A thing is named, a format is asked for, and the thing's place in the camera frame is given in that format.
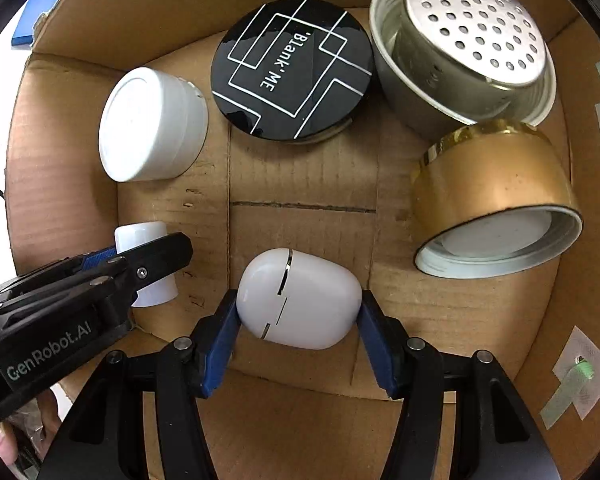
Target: black compact case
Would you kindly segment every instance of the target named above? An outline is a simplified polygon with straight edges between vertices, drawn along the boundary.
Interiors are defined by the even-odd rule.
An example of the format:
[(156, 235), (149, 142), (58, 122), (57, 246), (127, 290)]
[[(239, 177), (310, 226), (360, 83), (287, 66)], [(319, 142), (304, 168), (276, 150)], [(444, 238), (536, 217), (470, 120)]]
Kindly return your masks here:
[(349, 12), (321, 0), (277, 0), (222, 38), (211, 88), (220, 111), (245, 133), (315, 142), (350, 123), (372, 72), (369, 38)]

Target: cardboard box wall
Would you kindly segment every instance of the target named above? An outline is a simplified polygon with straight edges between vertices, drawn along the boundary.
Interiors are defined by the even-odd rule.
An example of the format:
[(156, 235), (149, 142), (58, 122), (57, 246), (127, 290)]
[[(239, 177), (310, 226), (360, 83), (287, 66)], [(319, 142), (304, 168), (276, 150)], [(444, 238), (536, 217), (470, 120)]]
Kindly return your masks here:
[[(521, 0), (554, 56), (559, 97), (541, 127), (571, 171), (586, 226), (581, 239), (560, 260), (525, 272), (439, 280), (412, 264), (409, 174), (427, 143), (395, 119), (378, 88), (346, 132), (312, 146), (253, 139), (229, 128), (218, 111), (209, 70), (222, 31), (267, 1), (60, 0), (38, 23), (8, 145), (18, 270), (107, 246), (119, 224), (159, 219), (183, 231), (194, 257), (176, 277), (179, 297), (136, 310), (138, 329), (119, 343), (143, 353), (211, 314), (256, 254), (289, 246), (352, 270), (388, 315), (440, 351), (493, 351), (539, 421), (573, 326), (600, 348), (597, 38), (567, 0)], [(353, 8), (366, 25), (370, 0), (329, 1)], [(203, 91), (208, 135), (183, 176), (117, 185), (100, 165), (98, 123), (113, 85), (143, 64)], [(221, 478), (380, 476), (400, 405), (380, 400), (386, 396), (356, 330), (321, 352), (243, 330), (230, 367), (212, 399), (199, 403)], [(91, 369), (64, 387), (77, 394)], [(453, 441), (453, 397), (446, 399), (439, 478)], [(147, 432), (151, 473), (160, 478), (155, 431)], [(576, 478), (600, 449), (600, 401), (585, 420), (570, 408), (544, 436), (563, 478)]]

